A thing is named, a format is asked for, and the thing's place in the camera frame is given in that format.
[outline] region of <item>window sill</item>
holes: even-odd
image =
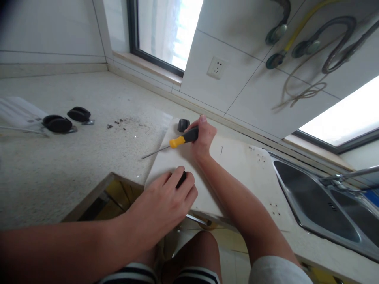
[[[292,134],[288,135],[283,139],[283,141],[289,145],[292,145],[302,151],[305,151],[309,154],[317,156],[321,159],[324,159],[336,166],[339,166],[348,171],[355,171],[355,169],[349,165],[349,163],[345,162],[338,155],[333,154],[317,145],[314,145],[308,141],[301,139],[300,137],[294,136]]]
[[[177,85],[177,86],[180,86],[182,84],[182,80],[183,78],[178,76],[178,75],[175,75],[149,61],[146,61],[145,59],[142,59],[134,54],[131,54],[131,53],[126,53],[126,52],[116,52],[116,51],[113,51],[113,56],[116,56],[118,58],[121,58],[125,61],[128,61],[148,72],[151,72],[171,83],[173,83],[174,85]]]

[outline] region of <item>wall socket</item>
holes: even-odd
[[[221,79],[223,71],[227,66],[227,62],[219,57],[214,56],[210,62],[207,75],[217,80]]]

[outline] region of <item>white board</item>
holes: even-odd
[[[179,119],[173,119],[168,127],[161,147],[182,133],[177,131]],[[165,149],[156,154],[154,164],[146,181],[146,187],[157,177],[167,171],[173,171],[178,166],[184,166],[185,171],[195,177],[195,185],[199,192],[192,210],[219,217],[227,217],[219,204],[214,192],[202,171],[190,153],[190,143],[176,149]],[[232,176],[245,185],[270,212],[273,220],[283,231],[289,231],[292,220],[289,216],[287,202],[278,183],[274,166],[267,151],[248,145],[238,140],[216,135],[210,148],[211,156]]]

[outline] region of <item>person's right hand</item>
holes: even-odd
[[[196,126],[199,127],[199,137],[195,142],[192,142],[191,153],[197,161],[200,161],[201,159],[210,157],[209,148],[217,133],[217,129],[206,121],[205,115],[201,115],[184,132]]]

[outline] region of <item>faucet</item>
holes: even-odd
[[[320,179],[320,182],[325,186],[333,185],[338,191],[342,191],[342,192],[347,191],[347,192],[353,193],[354,195],[362,194],[362,193],[366,193],[366,191],[362,191],[358,189],[349,189],[346,186],[344,186],[342,182],[352,177],[362,176],[362,175],[370,174],[373,172],[379,172],[379,165],[373,166],[367,169],[359,170],[356,172],[347,173],[347,174],[335,174],[329,177],[324,177]]]

